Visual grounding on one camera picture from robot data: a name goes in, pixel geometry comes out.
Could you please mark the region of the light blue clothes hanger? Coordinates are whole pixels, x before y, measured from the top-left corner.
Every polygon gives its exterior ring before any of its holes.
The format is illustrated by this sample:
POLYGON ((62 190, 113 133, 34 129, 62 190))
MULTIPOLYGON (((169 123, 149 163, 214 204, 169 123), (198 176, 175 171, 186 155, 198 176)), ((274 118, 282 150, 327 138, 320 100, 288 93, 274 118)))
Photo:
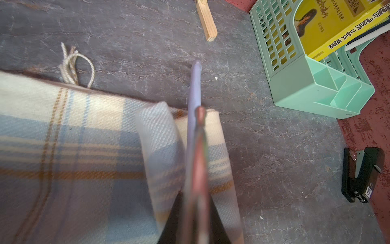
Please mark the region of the light blue clothes hanger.
POLYGON ((180 244, 211 244, 211 206, 208 184, 206 109, 201 105, 202 63, 191 68, 188 98, 186 179, 179 226, 180 244))

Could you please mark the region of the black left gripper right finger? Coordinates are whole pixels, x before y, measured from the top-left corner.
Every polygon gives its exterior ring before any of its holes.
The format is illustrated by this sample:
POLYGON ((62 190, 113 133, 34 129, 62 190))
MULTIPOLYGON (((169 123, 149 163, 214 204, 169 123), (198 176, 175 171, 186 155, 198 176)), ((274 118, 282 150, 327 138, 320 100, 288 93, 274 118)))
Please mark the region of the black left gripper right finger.
POLYGON ((212 198, 210 198, 210 244, 231 244, 225 231, 217 208, 212 198))

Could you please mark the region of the plaid beige blue scarf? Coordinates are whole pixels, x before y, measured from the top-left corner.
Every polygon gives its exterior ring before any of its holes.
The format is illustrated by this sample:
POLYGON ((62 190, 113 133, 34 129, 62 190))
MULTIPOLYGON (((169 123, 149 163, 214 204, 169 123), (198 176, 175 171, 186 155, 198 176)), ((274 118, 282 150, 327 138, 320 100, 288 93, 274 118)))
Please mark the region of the plaid beige blue scarf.
MULTIPOLYGON (((1 243, 157 244, 186 179, 188 109, 1 73, 1 243)), ((244 242, 219 113, 206 109, 209 195, 244 242)))

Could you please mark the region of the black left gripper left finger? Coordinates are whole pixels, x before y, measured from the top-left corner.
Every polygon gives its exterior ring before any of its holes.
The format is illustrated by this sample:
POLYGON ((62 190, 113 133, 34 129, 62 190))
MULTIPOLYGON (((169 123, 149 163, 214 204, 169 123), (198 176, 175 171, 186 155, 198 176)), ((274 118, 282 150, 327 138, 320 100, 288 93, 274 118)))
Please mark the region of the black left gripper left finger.
POLYGON ((177 231, 182 211, 183 193, 178 192, 171 212, 166 221, 164 229, 157 244, 175 244, 177 241, 177 231))

